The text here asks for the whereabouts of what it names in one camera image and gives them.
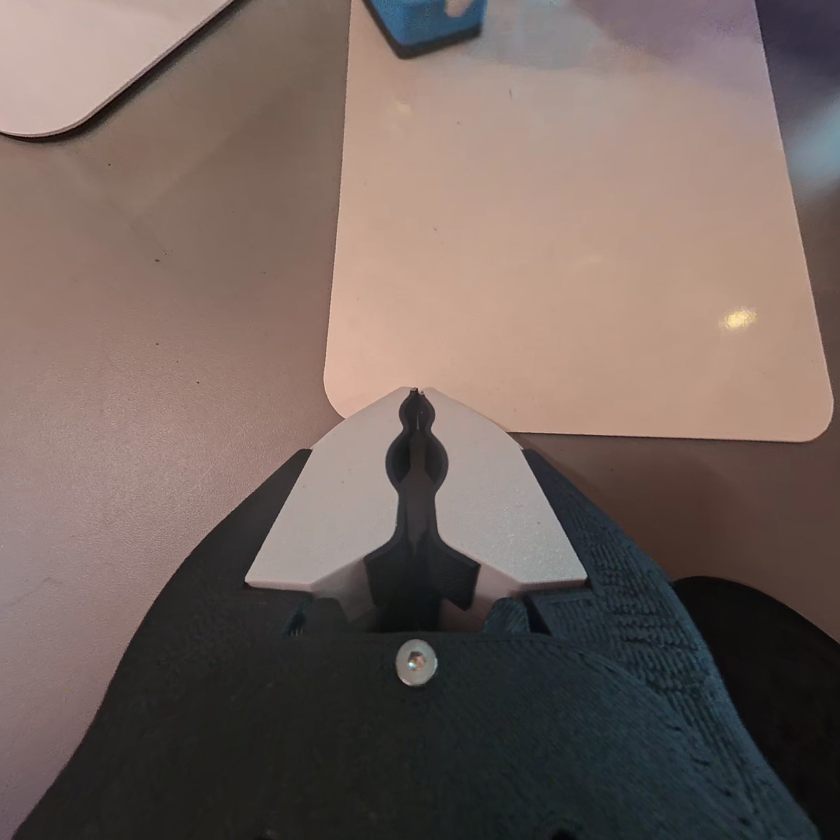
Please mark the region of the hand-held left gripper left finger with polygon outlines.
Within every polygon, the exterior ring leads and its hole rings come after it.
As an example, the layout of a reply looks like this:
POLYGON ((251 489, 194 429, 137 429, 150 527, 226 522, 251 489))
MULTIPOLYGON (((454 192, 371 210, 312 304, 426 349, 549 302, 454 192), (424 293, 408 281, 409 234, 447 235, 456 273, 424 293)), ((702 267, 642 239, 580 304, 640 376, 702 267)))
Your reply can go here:
POLYGON ((351 623, 373 620, 364 559, 397 532, 399 495, 387 456, 406 431, 403 406, 417 395, 399 387, 311 448, 245 575, 248 587, 332 598, 351 623))

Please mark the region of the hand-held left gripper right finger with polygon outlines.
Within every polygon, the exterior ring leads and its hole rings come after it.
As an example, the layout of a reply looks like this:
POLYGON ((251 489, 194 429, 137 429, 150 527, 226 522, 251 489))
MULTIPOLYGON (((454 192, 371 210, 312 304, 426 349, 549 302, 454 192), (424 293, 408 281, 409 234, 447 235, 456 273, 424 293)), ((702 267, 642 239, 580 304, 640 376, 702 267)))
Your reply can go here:
POLYGON ((479 631, 501 598, 574 592, 587 573, 523 448, 456 399, 422 390, 439 458, 430 575, 445 631, 479 631))

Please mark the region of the white whiteboard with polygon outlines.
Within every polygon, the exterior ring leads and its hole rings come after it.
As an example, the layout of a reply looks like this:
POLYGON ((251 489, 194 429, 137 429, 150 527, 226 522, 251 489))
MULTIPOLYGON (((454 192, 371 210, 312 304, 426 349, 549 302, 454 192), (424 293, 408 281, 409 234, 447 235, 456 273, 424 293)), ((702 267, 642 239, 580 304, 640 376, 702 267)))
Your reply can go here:
POLYGON ((508 431, 804 443, 833 393, 755 2, 350 11, 323 383, 508 431))

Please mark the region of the blue whiteboard eraser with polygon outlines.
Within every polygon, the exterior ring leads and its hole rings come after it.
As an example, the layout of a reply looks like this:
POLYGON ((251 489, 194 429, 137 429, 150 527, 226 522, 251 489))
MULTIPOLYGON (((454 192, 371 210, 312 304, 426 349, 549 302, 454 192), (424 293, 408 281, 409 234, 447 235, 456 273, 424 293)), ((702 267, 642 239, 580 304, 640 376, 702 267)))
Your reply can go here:
POLYGON ((487 1, 364 1, 398 58, 409 59, 477 38, 487 1))

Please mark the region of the person's dark clothing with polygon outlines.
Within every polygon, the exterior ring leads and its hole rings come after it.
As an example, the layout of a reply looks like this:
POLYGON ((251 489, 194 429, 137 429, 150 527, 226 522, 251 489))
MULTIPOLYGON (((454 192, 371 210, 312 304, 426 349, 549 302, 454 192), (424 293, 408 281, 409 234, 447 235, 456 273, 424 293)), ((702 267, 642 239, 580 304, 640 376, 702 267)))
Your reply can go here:
POLYGON ((745 584, 693 576, 673 588, 735 708, 822 838, 839 838, 839 646, 745 584))

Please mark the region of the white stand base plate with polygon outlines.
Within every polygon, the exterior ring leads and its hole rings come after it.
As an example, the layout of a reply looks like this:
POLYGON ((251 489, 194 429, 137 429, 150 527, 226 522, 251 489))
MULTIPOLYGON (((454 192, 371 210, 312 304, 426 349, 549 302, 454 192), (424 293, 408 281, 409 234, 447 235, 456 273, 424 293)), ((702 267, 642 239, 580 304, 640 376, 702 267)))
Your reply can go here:
POLYGON ((229 5, 2 1, 2 134, 41 139, 75 129, 229 5))

